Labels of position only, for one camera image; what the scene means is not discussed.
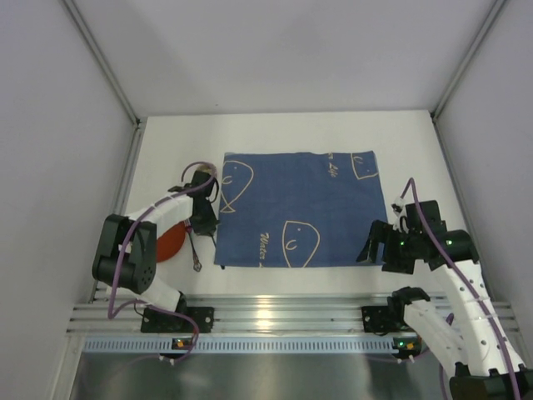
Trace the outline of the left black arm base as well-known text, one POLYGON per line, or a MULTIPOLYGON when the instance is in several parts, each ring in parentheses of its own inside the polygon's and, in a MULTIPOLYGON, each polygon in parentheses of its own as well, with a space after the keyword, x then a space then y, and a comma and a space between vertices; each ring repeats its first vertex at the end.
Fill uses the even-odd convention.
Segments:
MULTIPOLYGON (((199 333, 210 333, 214 323, 213 307, 189 307, 185 315, 199 328, 199 333)), ((193 325, 183 317, 176 317, 147 308, 143 312, 142 333, 192 333, 193 325)))

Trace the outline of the small speckled ceramic cup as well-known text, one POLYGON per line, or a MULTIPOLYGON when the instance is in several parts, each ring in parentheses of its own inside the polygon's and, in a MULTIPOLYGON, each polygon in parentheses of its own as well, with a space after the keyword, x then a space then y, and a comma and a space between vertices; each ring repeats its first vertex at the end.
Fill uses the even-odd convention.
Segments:
POLYGON ((201 171, 201 172, 204 172, 204 173, 210 173, 211 172, 211 168, 207 164, 202 164, 198 168, 198 170, 201 171))

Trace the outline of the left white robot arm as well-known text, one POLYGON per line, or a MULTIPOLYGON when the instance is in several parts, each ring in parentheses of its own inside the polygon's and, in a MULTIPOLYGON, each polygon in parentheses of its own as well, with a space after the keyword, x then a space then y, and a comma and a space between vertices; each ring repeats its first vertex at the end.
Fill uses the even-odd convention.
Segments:
POLYGON ((128 215, 111 214, 104 220, 92 264, 92 276, 111 288, 108 317, 115 307, 117 290, 123 288, 159 312, 183 314, 185 295, 165 283, 157 271, 157 242, 184 223, 198 236, 212 236, 218 220, 211 196, 219 192, 216 169, 201 164, 192 180, 170 188, 159 200, 128 215))

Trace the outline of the iridescent metal fork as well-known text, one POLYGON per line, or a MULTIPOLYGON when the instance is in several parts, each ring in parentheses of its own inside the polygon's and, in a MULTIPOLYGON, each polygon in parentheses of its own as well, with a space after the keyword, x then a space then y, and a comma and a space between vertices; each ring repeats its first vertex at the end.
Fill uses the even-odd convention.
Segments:
POLYGON ((199 273, 202 270, 202 263, 198 257, 197 250, 195 248, 192 225, 189 222, 185 222, 185 228, 192 251, 193 270, 199 273))

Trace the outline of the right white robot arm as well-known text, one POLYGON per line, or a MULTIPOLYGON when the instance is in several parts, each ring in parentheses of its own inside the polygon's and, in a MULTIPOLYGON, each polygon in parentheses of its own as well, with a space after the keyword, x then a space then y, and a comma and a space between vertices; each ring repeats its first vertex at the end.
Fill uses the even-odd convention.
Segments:
POLYGON ((532 370, 506 336, 486 290, 468 232, 450 231, 437 201, 393 204, 394 223, 375 220, 357 260, 381 260, 382 271, 412 275, 422 261, 444 290, 452 318, 442 317, 422 288, 395 290, 384 306, 365 306, 365 332, 411 330, 426 344, 449 380, 454 399, 527 399, 532 370))

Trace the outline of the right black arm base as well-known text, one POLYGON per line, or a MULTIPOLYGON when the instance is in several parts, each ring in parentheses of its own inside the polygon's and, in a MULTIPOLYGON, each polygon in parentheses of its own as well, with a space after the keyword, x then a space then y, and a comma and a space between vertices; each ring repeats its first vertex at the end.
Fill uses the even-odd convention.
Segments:
POLYGON ((361 318, 365 333, 385 336, 392 333, 414 333, 404 320, 403 307, 364 306, 361 318))

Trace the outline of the blue cloth placemat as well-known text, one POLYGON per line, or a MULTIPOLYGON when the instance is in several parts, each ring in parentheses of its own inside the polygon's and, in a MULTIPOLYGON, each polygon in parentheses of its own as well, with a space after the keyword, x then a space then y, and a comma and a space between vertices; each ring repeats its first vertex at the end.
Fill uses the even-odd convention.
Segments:
POLYGON ((369 152, 228 153, 215 262, 240 268, 360 265, 371 224, 387 219, 369 152))

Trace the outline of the aluminium mounting rail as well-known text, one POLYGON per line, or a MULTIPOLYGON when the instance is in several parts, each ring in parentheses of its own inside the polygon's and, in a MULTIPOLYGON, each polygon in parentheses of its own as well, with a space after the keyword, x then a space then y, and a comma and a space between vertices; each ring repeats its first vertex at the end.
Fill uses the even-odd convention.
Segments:
MULTIPOLYGON (((361 309, 386 305, 385 295, 319 296, 190 296, 193 307, 214 309, 212 333, 245 335, 326 334, 363 332, 361 309)), ((141 331, 141 307, 125 307, 113 320, 107 318, 107 300, 74 306, 67 332, 133 334, 141 331)))

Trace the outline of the red plate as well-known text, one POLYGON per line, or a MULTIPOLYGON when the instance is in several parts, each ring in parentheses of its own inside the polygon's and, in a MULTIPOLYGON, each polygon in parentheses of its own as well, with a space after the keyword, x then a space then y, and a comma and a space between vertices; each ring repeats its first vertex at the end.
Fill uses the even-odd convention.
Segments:
POLYGON ((180 222, 164 232, 157 240, 157 263, 164 263, 181 250, 187 235, 186 227, 180 222))

